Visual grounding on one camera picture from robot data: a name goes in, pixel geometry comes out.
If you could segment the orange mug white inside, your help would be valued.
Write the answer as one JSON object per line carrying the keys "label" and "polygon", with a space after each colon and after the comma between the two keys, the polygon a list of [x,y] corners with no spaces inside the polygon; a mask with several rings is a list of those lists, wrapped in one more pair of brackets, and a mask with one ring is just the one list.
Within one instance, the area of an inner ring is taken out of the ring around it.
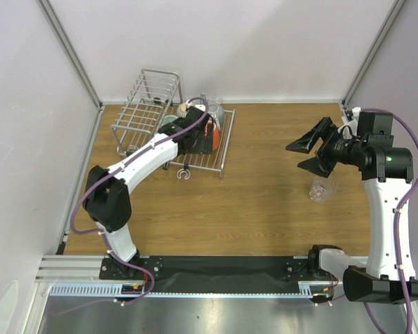
{"label": "orange mug white inside", "polygon": [[220,145],[220,133],[214,121],[209,120],[204,129],[204,153],[210,154],[216,151]]}

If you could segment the clear faceted glass cup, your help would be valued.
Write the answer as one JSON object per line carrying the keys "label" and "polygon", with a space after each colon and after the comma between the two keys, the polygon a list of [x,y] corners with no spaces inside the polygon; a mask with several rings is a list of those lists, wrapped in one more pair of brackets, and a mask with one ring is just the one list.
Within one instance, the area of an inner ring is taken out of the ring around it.
{"label": "clear faceted glass cup", "polygon": [[338,188],[338,179],[333,175],[327,178],[315,176],[309,190],[309,196],[314,202],[325,202],[337,192]]}

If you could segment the white ribbed ceramic mug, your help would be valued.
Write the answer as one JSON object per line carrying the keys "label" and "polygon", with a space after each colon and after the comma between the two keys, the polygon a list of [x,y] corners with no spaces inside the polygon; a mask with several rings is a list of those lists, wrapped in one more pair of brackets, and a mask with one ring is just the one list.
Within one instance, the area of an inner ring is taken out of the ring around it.
{"label": "white ribbed ceramic mug", "polygon": [[188,106],[188,104],[185,102],[185,103],[180,104],[180,105],[177,107],[177,109],[176,109],[176,115],[177,115],[179,118],[186,118],[186,116],[187,116],[187,114],[188,114],[188,111],[189,111],[189,106]]}

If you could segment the grey green ceramic mug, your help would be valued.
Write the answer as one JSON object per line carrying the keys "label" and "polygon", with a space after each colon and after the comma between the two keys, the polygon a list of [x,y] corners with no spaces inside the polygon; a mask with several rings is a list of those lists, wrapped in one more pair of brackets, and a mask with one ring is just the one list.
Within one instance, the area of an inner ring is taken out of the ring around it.
{"label": "grey green ceramic mug", "polygon": [[172,123],[176,119],[177,119],[177,116],[175,115],[167,115],[163,118],[160,127],[163,127],[169,123]]}

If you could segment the large teal glazed mug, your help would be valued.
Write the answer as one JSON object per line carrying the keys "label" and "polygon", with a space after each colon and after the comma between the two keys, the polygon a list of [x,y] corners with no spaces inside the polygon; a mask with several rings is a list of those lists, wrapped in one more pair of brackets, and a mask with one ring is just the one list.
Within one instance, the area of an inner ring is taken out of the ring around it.
{"label": "large teal glazed mug", "polygon": [[221,104],[218,103],[209,103],[208,113],[211,115],[212,119],[215,121],[215,124],[218,129],[221,129],[225,121],[225,110]]}

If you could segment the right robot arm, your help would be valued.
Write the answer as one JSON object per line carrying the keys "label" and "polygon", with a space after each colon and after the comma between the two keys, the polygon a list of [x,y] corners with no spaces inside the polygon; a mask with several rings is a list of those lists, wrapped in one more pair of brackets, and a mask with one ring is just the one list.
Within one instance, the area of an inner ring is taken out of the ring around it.
{"label": "right robot arm", "polygon": [[342,279],[349,301],[402,304],[418,300],[418,280],[410,257],[408,198],[413,190],[413,156],[395,148],[388,111],[358,109],[353,118],[337,127],[322,118],[288,151],[308,154],[318,140],[314,157],[298,167],[319,177],[329,177],[337,164],[358,168],[369,199],[370,254],[365,265],[336,246],[315,245],[307,273],[322,280],[330,273]]}

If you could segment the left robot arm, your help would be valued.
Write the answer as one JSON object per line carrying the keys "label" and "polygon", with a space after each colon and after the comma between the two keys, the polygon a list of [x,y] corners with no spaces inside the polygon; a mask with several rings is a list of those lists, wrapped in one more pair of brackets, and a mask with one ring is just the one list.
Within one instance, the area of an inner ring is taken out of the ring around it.
{"label": "left robot arm", "polygon": [[208,104],[187,103],[184,118],[161,126],[135,153],[109,167],[90,170],[81,204],[97,225],[116,261],[115,271],[123,278],[135,277],[140,269],[139,250],[127,225],[132,215],[130,194],[161,165],[193,149],[205,134],[209,119]]}

